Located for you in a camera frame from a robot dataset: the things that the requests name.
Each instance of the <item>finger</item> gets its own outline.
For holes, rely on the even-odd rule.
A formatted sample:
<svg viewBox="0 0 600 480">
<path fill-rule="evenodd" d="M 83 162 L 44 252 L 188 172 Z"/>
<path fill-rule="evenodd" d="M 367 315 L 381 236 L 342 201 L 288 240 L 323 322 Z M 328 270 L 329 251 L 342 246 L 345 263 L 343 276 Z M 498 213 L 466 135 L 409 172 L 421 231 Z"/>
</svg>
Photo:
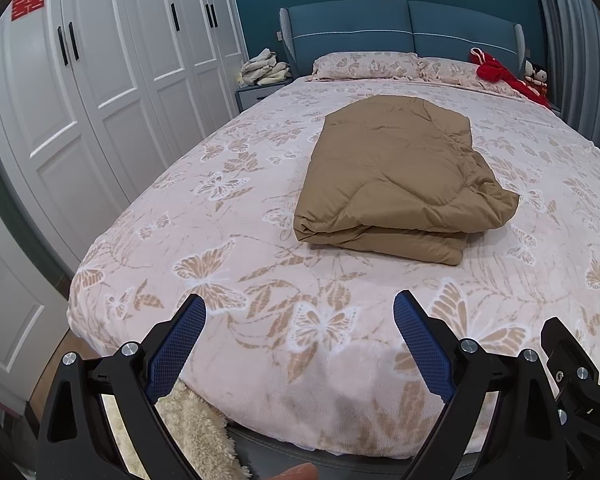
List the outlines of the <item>finger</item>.
<svg viewBox="0 0 600 480">
<path fill-rule="evenodd" d="M 318 469 L 311 463 L 300 464 L 270 480 L 318 480 Z"/>
</svg>

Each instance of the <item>white wardrobe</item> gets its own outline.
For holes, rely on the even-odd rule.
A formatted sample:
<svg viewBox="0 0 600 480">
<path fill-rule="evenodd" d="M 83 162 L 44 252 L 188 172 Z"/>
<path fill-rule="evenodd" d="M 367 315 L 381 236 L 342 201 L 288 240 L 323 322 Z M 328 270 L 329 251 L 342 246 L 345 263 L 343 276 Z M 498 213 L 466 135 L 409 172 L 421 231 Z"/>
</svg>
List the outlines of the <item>white wardrobe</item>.
<svg viewBox="0 0 600 480">
<path fill-rule="evenodd" d="M 0 19 L 0 161 L 69 270 L 238 113 L 235 0 L 13 0 Z"/>
</svg>

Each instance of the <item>red paper cutout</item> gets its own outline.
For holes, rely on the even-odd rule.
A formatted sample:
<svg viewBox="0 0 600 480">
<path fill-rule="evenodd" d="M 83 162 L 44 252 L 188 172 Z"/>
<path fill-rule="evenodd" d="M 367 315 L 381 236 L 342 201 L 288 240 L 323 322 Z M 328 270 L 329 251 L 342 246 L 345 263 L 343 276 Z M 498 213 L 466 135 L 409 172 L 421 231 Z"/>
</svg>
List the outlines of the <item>red paper cutout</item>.
<svg viewBox="0 0 600 480">
<path fill-rule="evenodd" d="M 11 21 L 17 20 L 34 10 L 42 9 L 44 6 L 45 0 L 12 0 Z"/>
</svg>

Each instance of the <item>blue gripper pad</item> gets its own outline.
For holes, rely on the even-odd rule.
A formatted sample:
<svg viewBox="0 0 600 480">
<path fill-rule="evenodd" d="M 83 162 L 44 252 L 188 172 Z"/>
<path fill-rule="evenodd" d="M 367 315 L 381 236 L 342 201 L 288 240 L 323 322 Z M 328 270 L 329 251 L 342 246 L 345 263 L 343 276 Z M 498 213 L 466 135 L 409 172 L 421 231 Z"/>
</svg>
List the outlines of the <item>blue gripper pad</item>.
<svg viewBox="0 0 600 480">
<path fill-rule="evenodd" d="M 152 404 L 155 404 L 160 397 L 171 393 L 182 367 L 193 350 L 193 345 L 205 327 L 205 321 L 205 301 L 197 297 L 179 322 L 171 327 L 148 366 L 144 392 Z"/>
<path fill-rule="evenodd" d="M 451 362 L 417 308 L 404 291 L 398 294 L 394 301 L 395 324 L 407 343 L 427 388 L 432 394 L 442 397 L 446 404 L 456 392 Z"/>
</svg>

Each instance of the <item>metal screw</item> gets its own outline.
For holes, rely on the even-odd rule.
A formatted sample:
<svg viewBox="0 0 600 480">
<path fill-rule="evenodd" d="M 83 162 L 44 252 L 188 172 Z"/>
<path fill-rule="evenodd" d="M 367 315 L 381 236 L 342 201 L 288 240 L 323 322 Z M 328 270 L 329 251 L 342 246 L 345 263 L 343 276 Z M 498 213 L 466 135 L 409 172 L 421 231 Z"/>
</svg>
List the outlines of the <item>metal screw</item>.
<svg viewBox="0 0 600 480">
<path fill-rule="evenodd" d="M 531 348 L 527 348 L 525 351 L 523 351 L 522 355 L 530 363 L 535 363 L 536 361 L 538 361 L 538 354 L 535 350 L 532 350 Z"/>
<path fill-rule="evenodd" d="M 69 352 L 62 356 L 62 364 L 71 365 L 71 364 L 75 363 L 75 360 L 77 358 L 78 358 L 78 356 L 75 354 L 75 352 Z"/>
<path fill-rule="evenodd" d="M 125 343 L 125 345 L 122 347 L 122 353 L 124 355 L 133 355 L 138 351 L 138 343 Z"/>
<path fill-rule="evenodd" d="M 472 354 L 478 350 L 478 343 L 473 339 L 463 339 L 460 348 L 468 354 Z"/>
</svg>

